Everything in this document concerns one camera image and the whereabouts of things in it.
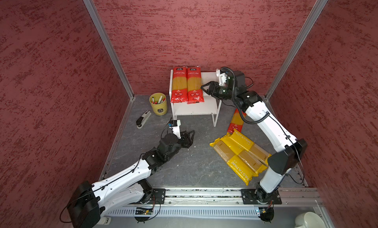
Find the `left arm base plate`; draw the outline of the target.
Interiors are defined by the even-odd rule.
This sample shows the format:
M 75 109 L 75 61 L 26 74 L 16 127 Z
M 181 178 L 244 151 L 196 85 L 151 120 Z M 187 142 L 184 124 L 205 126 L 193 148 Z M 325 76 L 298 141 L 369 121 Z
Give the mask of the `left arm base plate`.
M 134 204 L 164 204 L 166 195 L 166 189 L 163 188 L 153 188 L 148 195 L 144 195 L 139 201 L 130 203 Z

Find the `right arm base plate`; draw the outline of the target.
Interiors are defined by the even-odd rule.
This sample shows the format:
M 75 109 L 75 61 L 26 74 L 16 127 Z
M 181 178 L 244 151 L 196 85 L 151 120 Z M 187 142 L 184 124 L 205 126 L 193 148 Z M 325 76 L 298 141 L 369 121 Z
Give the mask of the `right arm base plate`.
M 244 205 L 281 205 L 282 200 L 278 190 L 266 193 L 263 189 L 241 189 L 241 198 Z

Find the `yellow pasta package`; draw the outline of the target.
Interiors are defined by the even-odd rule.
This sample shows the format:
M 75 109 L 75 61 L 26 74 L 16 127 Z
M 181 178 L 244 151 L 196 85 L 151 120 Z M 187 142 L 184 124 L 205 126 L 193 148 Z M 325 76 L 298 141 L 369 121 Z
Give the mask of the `yellow pasta package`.
M 251 141 L 237 130 L 228 133 L 222 141 L 256 174 L 268 168 L 268 158 L 271 156 L 266 150 Z
M 220 138 L 216 139 L 210 146 L 217 152 L 223 161 L 234 171 L 236 175 L 246 184 L 255 176 L 255 173 L 250 169 L 242 159 L 234 153 L 229 146 L 227 146 Z

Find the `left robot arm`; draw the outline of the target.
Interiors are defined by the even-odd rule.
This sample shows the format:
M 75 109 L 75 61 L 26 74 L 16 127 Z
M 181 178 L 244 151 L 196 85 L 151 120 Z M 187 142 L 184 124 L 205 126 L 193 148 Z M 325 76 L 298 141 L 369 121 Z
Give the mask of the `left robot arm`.
M 92 228 L 106 212 L 149 201 L 153 189 L 147 178 L 158 172 L 180 149 L 190 148 L 194 142 L 195 131 L 184 131 L 180 135 L 166 134 L 157 147 L 142 153 L 135 164 L 107 179 L 79 184 L 66 205 L 72 226 Z

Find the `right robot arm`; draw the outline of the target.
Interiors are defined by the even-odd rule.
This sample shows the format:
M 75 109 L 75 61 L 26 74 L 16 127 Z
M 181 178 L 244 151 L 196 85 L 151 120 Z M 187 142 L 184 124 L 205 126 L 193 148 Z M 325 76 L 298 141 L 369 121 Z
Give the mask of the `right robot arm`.
M 261 204 L 268 203 L 291 169 L 301 164 L 307 148 L 304 139 L 297 139 L 270 112 L 263 99 L 246 86 L 245 75 L 222 67 L 217 71 L 219 81 L 201 86 L 207 94 L 218 100 L 231 100 L 242 120 L 256 124 L 272 143 L 275 154 L 268 158 L 268 169 L 256 187 L 254 198 Z

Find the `red spaghetti package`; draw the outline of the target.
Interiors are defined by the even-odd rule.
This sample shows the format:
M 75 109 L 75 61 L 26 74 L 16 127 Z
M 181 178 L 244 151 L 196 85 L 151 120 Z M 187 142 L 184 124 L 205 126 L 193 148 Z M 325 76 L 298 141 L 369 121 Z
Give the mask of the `red spaghetti package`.
M 200 67 L 190 67 L 187 69 L 187 94 L 188 104 L 204 102 Z
M 175 67 L 172 74 L 172 103 L 186 103 L 188 101 L 187 68 Z
M 235 130 L 238 132 L 242 131 L 244 121 L 242 120 L 239 111 L 236 109 L 234 111 L 233 117 L 231 119 L 230 125 L 228 127 L 227 132 L 230 133 L 231 135 Z

